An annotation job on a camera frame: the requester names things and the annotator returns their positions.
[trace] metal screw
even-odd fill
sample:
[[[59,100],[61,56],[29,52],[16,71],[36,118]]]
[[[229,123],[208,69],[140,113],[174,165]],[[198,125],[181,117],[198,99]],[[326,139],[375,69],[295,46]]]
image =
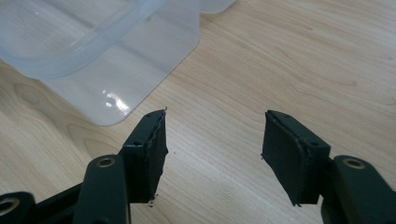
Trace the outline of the metal screw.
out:
[[[99,160],[99,162],[97,162],[96,165],[101,168],[106,168],[113,165],[114,163],[116,163],[116,160],[114,160],[113,158],[103,158]]]
[[[18,198],[5,198],[0,201],[0,217],[12,212],[19,204],[20,200]]]
[[[354,169],[362,170],[366,168],[366,165],[364,165],[361,161],[354,160],[354,159],[344,159],[343,160],[344,164],[352,167]]]

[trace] clear plastic bin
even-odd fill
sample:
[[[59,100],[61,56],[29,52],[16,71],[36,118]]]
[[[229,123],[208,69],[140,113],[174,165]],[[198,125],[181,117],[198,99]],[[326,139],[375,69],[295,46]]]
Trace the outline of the clear plastic bin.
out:
[[[200,12],[233,1],[3,0],[0,59],[111,125],[193,50]]]

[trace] wooden table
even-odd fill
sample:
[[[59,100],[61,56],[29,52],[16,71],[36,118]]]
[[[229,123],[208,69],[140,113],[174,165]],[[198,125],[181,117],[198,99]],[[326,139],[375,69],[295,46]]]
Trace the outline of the wooden table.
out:
[[[203,15],[201,42],[124,121],[98,127],[36,80],[0,63],[0,194],[38,202],[117,153],[150,111],[167,111],[154,207],[134,223],[320,223],[292,207],[262,161],[264,113],[293,115],[332,146],[369,161],[396,189],[396,2],[239,0]]]

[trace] table surface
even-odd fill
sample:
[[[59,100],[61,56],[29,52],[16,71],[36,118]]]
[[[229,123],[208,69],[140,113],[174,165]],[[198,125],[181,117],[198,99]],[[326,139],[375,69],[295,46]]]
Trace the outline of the table surface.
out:
[[[142,116],[166,106],[158,197],[132,205],[134,223],[320,223],[320,206],[293,207],[262,161],[268,109],[396,189],[396,2],[238,0],[202,15],[197,48],[109,127],[0,63],[0,194],[40,202],[76,185],[92,158],[117,153]]]

